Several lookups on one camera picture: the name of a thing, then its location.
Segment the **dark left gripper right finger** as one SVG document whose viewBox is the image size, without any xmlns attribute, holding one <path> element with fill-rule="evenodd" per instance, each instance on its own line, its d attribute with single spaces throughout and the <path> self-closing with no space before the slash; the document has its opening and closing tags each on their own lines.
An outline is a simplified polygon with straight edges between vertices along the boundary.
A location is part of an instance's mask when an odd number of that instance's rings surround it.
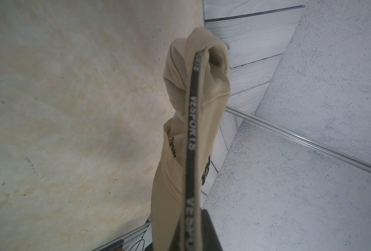
<svg viewBox="0 0 371 251">
<path fill-rule="evenodd" d="M 208 211 L 203 209 L 201 216 L 203 251 L 223 251 Z"/>
</svg>

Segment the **beige baseball cap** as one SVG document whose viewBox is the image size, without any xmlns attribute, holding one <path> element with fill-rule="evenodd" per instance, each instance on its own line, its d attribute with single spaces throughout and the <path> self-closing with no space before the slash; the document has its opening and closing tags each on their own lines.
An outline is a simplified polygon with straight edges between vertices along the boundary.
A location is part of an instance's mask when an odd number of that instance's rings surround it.
<svg viewBox="0 0 371 251">
<path fill-rule="evenodd" d="M 161 158 L 152 189 L 153 250 L 170 249 L 178 221 L 195 215 L 184 196 L 186 155 L 196 157 L 192 174 L 199 191 L 209 172 L 210 156 L 230 96 L 226 45 L 203 27 L 172 42 L 163 80 L 175 110 L 163 126 Z"/>
</svg>

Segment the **aluminium front rail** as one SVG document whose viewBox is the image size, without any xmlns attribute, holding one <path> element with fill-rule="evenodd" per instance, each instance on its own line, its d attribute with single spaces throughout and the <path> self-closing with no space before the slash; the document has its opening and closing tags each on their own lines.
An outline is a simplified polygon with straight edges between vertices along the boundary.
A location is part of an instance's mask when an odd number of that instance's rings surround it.
<svg viewBox="0 0 371 251">
<path fill-rule="evenodd" d="M 147 220 L 141 227 L 117 237 L 109 243 L 94 249 L 94 251 L 136 251 L 149 226 L 150 221 Z"/>
</svg>

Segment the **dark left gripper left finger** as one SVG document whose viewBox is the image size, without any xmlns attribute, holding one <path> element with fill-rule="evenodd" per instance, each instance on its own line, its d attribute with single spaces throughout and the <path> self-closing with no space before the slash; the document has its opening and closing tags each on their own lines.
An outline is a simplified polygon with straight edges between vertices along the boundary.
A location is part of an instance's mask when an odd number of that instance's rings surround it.
<svg viewBox="0 0 371 251">
<path fill-rule="evenodd" d="M 180 234 L 178 232 L 173 235 L 169 251 L 180 251 Z"/>
</svg>

